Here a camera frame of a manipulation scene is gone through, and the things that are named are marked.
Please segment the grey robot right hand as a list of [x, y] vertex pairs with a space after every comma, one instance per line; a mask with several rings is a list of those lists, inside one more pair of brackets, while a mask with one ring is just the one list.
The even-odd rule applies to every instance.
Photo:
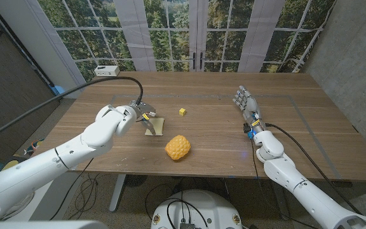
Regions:
[[236, 92], [233, 102], [239, 107], [244, 120], [252, 130], [256, 133], [266, 130], [266, 125], [262, 121], [257, 101], [243, 85], [239, 86], [239, 90]]

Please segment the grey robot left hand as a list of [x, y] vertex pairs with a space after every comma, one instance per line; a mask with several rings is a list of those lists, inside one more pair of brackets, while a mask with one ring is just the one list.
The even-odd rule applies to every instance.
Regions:
[[151, 105], [144, 102], [131, 101], [129, 106], [135, 110], [137, 122], [141, 122], [152, 135], [155, 135], [156, 131], [154, 125], [149, 120], [156, 116], [156, 110]]

